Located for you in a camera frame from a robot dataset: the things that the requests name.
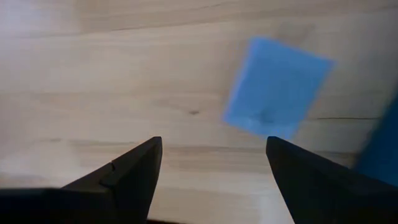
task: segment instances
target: wood grain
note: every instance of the wood grain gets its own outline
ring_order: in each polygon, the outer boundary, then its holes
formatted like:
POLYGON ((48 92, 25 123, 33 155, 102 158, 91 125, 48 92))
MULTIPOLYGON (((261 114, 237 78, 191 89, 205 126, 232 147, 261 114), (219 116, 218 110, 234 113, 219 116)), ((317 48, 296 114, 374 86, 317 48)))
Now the wood grain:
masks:
POLYGON ((396 91, 397 18, 395 0, 2 0, 0 186, 62 186, 159 135, 152 218, 292 223, 265 140, 220 121, 249 38, 336 62, 292 141, 348 166, 396 91))

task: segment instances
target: wooden surface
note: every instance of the wooden surface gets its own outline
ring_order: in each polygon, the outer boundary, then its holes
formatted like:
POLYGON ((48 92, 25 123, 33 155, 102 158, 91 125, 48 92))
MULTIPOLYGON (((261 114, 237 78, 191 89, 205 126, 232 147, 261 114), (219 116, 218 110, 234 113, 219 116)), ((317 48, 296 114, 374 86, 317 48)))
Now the wooden surface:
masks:
POLYGON ((248 39, 336 61, 293 142, 349 165, 398 81, 395 0, 0 1, 0 185, 61 186, 152 136, 153 218, 292 223, 220 116, 248 39))

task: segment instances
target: black plastic part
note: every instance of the black plastic part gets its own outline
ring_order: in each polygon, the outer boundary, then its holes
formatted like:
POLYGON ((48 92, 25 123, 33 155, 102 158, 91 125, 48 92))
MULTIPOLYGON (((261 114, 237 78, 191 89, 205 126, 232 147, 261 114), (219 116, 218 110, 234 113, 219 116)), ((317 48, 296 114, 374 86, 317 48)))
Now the black plastic part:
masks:
POLYGON ((398 223, 396 187, 277 137, 267 157, 296 224, 398 223))
POLYGON ((154 137, 61 189, 0 190, 0 215, 42 223, 146 223, 160 162, 154 137))

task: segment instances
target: blue block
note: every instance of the blue block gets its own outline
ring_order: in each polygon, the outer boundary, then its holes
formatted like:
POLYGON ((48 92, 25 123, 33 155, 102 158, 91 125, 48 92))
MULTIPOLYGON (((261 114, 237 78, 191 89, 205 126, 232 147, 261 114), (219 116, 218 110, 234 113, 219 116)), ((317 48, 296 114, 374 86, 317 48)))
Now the blue block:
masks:
POLYGON ((275 40, 251 40, 224 121, 261 136, 291 139, 333 62, 275 40))
POLYGON ((398 187, 398 95, 357 160, 354 170, 398 187))

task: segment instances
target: blue sponge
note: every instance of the blue sponge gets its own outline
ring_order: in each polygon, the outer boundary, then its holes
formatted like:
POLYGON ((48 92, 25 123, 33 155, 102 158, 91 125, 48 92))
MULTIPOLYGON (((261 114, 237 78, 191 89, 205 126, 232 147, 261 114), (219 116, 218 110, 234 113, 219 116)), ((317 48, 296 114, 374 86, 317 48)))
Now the blue sponge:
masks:
POLYGON ((264 137, 290 139, 332 65, 275 40, 253 38, 223 119, 264 137))

